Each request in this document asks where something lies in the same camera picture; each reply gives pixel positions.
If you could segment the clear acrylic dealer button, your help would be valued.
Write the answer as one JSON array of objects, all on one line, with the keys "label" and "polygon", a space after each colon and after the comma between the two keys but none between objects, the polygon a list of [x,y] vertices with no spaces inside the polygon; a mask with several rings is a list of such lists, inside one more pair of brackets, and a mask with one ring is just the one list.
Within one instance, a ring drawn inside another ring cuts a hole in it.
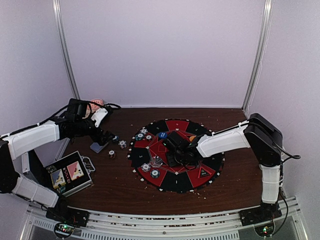
[{"label": "clear acrylic dealer button", "polygon": [[158,155],[153,156],[149,162],[153,168],[160,168],[163,165],[163,159]]}]

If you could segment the black triangle all-in marker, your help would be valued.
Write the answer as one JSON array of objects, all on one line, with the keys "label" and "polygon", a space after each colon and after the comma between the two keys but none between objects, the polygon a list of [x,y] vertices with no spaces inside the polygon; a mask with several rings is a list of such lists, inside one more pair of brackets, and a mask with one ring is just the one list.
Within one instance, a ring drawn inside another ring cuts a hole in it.
[{"label": "black triangle all-in marker", "polygon": [[207,176],[210,176],[211,173],[207,170],[205,170],[203,167],[201,167],[199,169],[199,172],[198,172],[198,178],[204,178],[204,177],[207,177]]}]

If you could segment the orange big blind button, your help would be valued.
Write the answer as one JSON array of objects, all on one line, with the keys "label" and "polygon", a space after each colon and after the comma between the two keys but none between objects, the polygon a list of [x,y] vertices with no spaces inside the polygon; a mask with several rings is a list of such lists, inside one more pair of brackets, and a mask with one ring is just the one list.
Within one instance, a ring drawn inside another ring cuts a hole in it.
[{"label": "orange big blind button", "polygon": [[189,137],[189,140],[192,141],[195,137],[196,137],[195,135],[192,135]]}]

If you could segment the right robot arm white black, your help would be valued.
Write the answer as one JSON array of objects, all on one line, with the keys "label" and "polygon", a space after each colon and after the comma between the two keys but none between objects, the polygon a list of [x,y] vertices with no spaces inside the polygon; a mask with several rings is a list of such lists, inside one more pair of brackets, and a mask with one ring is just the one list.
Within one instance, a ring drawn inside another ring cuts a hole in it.
[{"label": "right robot arm white black", "polygon": [[243,225],[269,222],[282,216],[279,206],[283,183],[283,167],[289,160],[299,160],[301,155],[292,154],[283,146],[283,134],[259,113],[249,119],[220,131],[210,131],[203,126],[192,126],[192,138],[186,139],[175,129],[163,140],[169,160],[176,164],[200,162],[222,163],[224,157],[237,160],[248,170],[261,170],[262,193],[259,206],[242,210],[239,215]]}]

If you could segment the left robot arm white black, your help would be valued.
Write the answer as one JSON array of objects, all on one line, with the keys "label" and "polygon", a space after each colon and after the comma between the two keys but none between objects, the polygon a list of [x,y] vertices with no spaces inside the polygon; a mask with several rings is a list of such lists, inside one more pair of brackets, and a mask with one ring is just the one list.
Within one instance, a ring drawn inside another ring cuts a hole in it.
[{"label": "left robot arm white black", "polygon": [[[47,171],[35,149],[64,139],[89,136],[99,146],[115,138],[104,131],[100,124],[121,107],[114,103],[99,104],[93,101],[71,98],[68,104],[47,119],[0,137],[0,192],[12,194],[42,206],[47,213],[61,222],[72,219],[72,211],[66,198],[51,189]],[[15,170],[17,158],[35,161],[39,176],[26,177]]]}]

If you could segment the blue small blind button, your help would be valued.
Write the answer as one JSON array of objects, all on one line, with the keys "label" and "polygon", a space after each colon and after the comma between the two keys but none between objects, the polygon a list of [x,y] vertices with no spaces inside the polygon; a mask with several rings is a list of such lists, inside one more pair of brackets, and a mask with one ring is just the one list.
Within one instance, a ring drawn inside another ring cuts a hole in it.
[{"label": "blue small blind button", "polygon": [[160,133],[158,134],[158,137],[159,137],[160,139],[165,139],[165,138],[167,138],[167,136],[168,136],[168,134],[167,134],[166,132],[160,132]]}]

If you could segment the blue white poker chip stack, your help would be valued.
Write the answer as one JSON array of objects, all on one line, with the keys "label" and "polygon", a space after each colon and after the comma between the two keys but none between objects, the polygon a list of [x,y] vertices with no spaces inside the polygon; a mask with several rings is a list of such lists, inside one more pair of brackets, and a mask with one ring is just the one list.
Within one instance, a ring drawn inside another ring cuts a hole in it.
[{"label": "blue white poker chip stack", "polygon": [[120,140],[118,145],[120,149],[125,149],[127,147],[127,142],[125,140]]}]

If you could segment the green fifty chips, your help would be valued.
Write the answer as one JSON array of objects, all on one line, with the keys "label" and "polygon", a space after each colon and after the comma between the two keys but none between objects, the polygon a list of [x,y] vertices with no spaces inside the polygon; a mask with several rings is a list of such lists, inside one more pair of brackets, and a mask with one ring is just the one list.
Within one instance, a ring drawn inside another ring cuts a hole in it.
[{"label": "green fifty chips", "polygon": [[154,179],[158,178],[160,176],[160,171],[158,169],[153,169],[150,171],[150,176]]},{"label": "green fifty chips", "polygon": [[136,141],[140,141],[144,138],[144,134],[143,133],[138,133],[136,136],[135,136],[135,140]]}]

